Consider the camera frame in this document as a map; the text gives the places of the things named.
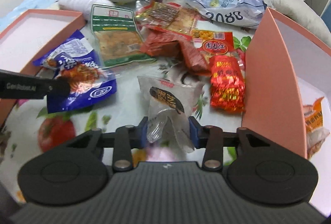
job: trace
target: metal screw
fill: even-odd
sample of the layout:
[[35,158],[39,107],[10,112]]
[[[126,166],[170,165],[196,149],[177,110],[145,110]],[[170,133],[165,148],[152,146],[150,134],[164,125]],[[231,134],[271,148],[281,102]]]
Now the metal screw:
[[116,168],[125,169],[130,166],[130,162],[127,160],[115,161],[115,166],[116,166]]
[[208,160],[205,162],[205,166],[210,169],[219,168],[221,166],[221,163],[217,160]]

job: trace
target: red foil packet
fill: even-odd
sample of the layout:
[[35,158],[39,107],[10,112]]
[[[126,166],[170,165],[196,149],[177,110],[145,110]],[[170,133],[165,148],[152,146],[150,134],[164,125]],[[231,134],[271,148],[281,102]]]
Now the red foil packet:
[[243,112],[245,82],[237,59],[216,55],[210,58],[210,66],[210,105],[228,112]]

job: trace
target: floral tablecloth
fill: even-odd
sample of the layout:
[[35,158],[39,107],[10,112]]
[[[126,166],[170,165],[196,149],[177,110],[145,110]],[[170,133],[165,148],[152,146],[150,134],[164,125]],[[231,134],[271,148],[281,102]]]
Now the floral tablecloth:
[[[216,22],[203,22],[200,29],[215,31],[232,31],[237,46],[247,45],[254,30],[226,25]],[[97,48],[95,39],[87,25],[82,33],[90,43]],[[23,197],[17,184],[17,173],[24,163],[42,153],[45,139],[48,136],[57,139],[67,139],[79,135],[85,130],[98,127],[103,132],[114,132],[124,125],[138,125],[144,116],[148,115],[148,102],[143,99],[138,84],[138,75],[149,75],[167,78],[169,70],[177,62],[172,59],[159,59],[153,63],[133,64],[127,70],[118,71],[117,93],[105,102],[79,111],[47,114],[46,98],[43,100],[20,100],[6,120],[0,136],[0,181],[9,193],[17,200]],[[41,76],[52,77],[49,70],[43,70]],[[208,79],[202,78],[205,85],[193,115],[201,125],[215,125],[224,131],[235,132],[241,126],[241,115],[232,115],[216,111],[209,106],[210,92]],[[57,124],[65,122],[60,128]],[[186,154],[173,143],[169,147],[178,161],[201,161],[204,149]],[[105,149],[103,163],[110,165],[113,149]],[[224,161],[231,157],[224,151]]]

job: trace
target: white and blue plastic bag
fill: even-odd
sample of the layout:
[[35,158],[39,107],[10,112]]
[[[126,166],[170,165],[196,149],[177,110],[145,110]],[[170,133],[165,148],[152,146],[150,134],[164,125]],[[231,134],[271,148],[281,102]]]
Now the white and blue plastic bag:
[[256,29],[267,8],[264,0],[185,0],[204,17]]
[[99,68],[98,54],[79,30],[34,65],[55,70],[54,79],[62,77],[70,84],[69,96],[47,97],[48,113],[91,106],[116,92],[115,74]]

